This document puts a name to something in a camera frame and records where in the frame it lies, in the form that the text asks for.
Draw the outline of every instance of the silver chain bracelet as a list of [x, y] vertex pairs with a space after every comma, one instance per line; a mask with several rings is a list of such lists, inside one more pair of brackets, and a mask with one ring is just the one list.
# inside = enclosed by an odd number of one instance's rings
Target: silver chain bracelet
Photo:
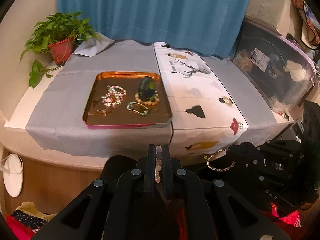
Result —
[[208, 168], [209, 168], [209, 169], [212, 169], [212, 170], [214, 170], [214, 171], [224, 172], [224, 171], [230, 170], [233, 166], [235, 166], [235, 164], [236, 164], [235, 161], [232, 161], [232, 164], [231, 164], [229, 167], [226, 167], [226, 168], [224, 168], [224, 169], [216, 169], [216, 168], [210, 166], [209, 161], [210, 161], [210, 159], [211, 159], [213, 156], [215, 156], [215, 155], [216, 155], [217, 153], [219, 153], [219, 152], [226, 152], [227, 150], [228, 150], [228, 149], [220, 149], [220, 150], [216, 151], [215, 153], [211, 154], [210, 157], [207, 158], [207, 166], [208, 166]]

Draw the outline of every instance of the gold bangle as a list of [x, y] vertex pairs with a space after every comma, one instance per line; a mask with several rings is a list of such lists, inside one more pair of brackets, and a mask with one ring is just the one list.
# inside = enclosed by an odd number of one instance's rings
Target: gold bangle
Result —
[[[112, 110], [112, 104], [106, 105], [105, 102], [104, 102], [107, 98], [108, 98], [107, 95], [106, 96], [102, 96], [102, 97], [99, 97], [97, 100], [94, 100], [92, 102], [92, 106], [93, 106], [93, 109], [95, 110], [95, 112], [97, 112], [99, 114], [107, 114]], [[105, 107], [105, 109], [103, 109], [103, 110], [96, 109], [95, 106], [97, 105], [98, 102], [102, 102], [104, 107]]]

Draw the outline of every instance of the potted plant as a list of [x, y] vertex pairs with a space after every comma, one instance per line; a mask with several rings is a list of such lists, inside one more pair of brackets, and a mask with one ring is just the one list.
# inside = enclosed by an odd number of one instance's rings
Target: potted plant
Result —
[[72, 54], [74, 45], [78, 46], [80, 41], [86, 41], [89, 37], [99, 40], [99, 36], [88, 24], [90, 19], [80, 20], [80, 14], [82, 13], [56, 13], [46, 17], [46, 22], [35, 25], [36, 30], [25, 44], [26, 49], [22, 52], [20, 61], [27, 51], [51, 53], [57, 67], [43, 67], [36, 59], [29, 74], [29, 86], [35, 88], [44, 75], [52, 77], [49, 73], [64, 65]]

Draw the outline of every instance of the green leaves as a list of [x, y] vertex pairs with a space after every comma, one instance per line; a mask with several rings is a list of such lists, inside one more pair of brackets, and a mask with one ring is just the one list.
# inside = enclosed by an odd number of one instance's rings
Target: green leaves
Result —
[[35, 59], [31, 67], [31, 72], [29, 73], [29, 77], [30, 77], [29, 87], [35, 88], [39, 84], [39, 82], [41, 81], [44, 75], [46, 75], [47, 78], [51, 78], [52, 75], [50, 75], [49, 72], [57, 68], [51, 69], [51, 68], [43, 67], [41, 62]]
[[44, 36], [44, 37], [42, 38], [42, 48], [43, 48], [43, 49], [46, 49], [47, 46], [48, 46], [48, 37], [47, 37], [47, 36]]
[[48, 30], [52, 30], [52, 25], [53, 25], [53, 23], [49, 23], [48, 26], [47, 26], [47, 29]]
[[84, 27], [83, 27], [83, 26], [80, 26], [80, 27], [78, 28], [78, 31], [79, 31], [80, 34], [82, 34], [82, 33], [84, 32]]
[[82, 13], [81, 13], [81, 12], [76, 12], [76, 13], [73, 14], [73, 17], [77, 17], [77, 16], [79, 16], [80, 14], [82, 14]]
[[[89, 17], [83, 20], [77, 18], [81, 14], [81, 12], [58, 12], [46, 17], [45, 21], [38, 22], [31, 38], [25, 44], [26, 49], [22, 52], [20, 61], [27, 51], [50, 53], [48, 45], [63, 41], [71, 36], [74, 44], [77, 45], [79, 45], [79, 41], [87, 41], [90, 37], [100, 40], [92, 26], [89, 25]], [[52, 69], [43, 68], [41, 63], [35, 60], [32, 64], [32, 71], [29, 74], [29, 85], [35, 87], [44, 75], [48, 78], [52, 77], [49, 74], [50, 71]]]
[[40, 82], [40, 76], [32, 75], [29, 79], [29, 87], [35, 88]]
[[43, 76], [41, 72], [42, 70], [42, 64], [40, 63], [40, 61], [35, 59], [35, 61], [32, 64], [32, 70], [29, 73], [29, 87], [35, 88], [39, 84], [41, 77]]
[[89, 22], [89, 20], [90, 20], [89, 17], [84, 18], [84, 19], [82, 20], [82, 24], [83, 24], [83, 25], [87, 24], [87, 23]]
[[24, 54], [25, 54], [27, 51], [28, 51], [28, 50], [27, 50], [27, 49], [25, 49], [25, 50], [21, 53], [20, 61], [19, 61], [19, 62], [21, 62], [21, 60], [22, 60], [22, 58], [23, 58]]

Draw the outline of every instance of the bracelet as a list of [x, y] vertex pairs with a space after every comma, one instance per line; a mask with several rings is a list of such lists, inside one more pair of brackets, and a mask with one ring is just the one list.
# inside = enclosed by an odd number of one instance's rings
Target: bracelet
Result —
[[209, 169], [212, 169], [212, 170], [214, 170], [214, 171], [218, 171], [218, 172], [224, 172], [224, 171], [228, 171], [228, 170], [230, 170], [231, 168], [233, 168], [233, 166], [235, 166], [235, 164], [236, 164], [236, 162], [235, 161], [232, 161], [232, 164], [229, 166], [229, 167], [226, 167], [226, 168], [224, 168], [224, 169], [216, 169], [216, 168], [214, 168], [214, 167], [211, 167], [210, 166], [210, 164], [209, 164], [209, 160], [213, 157], [213, 156], [215, 156], [217, 153], [219, 153], [219, 152], [226, 152], [228, 149], [220, 149], [220, 150], [218, 150], [218, 151], [216, 151], [215, 153], [213, 153], [213, 154], [211, 154], [210, 155], [210, 157], [209, 158], [207, 158], [207, 166], [208, 166], [208, 168]]
[[136, 101], [140, 104], [143, 104], [143, 105], [156, 105], [158, 104], [158, 102], [160, 101], [160, 99], [158, 98], [158, 92], [155, 90], [155, 94], [148, 100], [148, 101], [143, 101], [139, 98], [139, 93], [136, 93], [134, 95]]
[[[108, 95], [99, 97], [97, 100], [93, 101], [92, 106], [93, 109], [95, 110], [95, 112], [99, 113], [99, 114], [107, 114], [112, 110], [112, 103], [107, 102], [107, 100], [109, 99]], [[98, 102], [102, 102], [103, 105], [105, 106], [105, 109], [103, 110], [98, 110], [95, 108], [95, 106], [97, 105]]]
[[107, 86], [107, 89], [109, 90], [110, 94], [119, 96], [119, 97], [124, 97], [127, 94], [127, 91], [125, 91], [122, 87], [119, 86]]
[[102, 97], [102, 103], [105, 105], [105, 107], [117, 107], [121, 105], [122, 101], [122, 96], [115, 96], [111, 93], [108, 93]]
[[[144, 111], [143, 112], [139, 112], [137, 110], [131, 109], [131, 106], [133, 106], [133, 105], [138, 105], [138, 106], [142, 107], [144, 109]], [[141, 116], [147, 115], [149, 113], [149, 108], [147, 108], [146, 106], [144, 106], [144, 105], [142, 105], [140, 103], [134, 102], [134, 101], [130, 102], [129, 104], [127, 104], [127, 110], [135, 112], [135, 113], [138, 113]]]

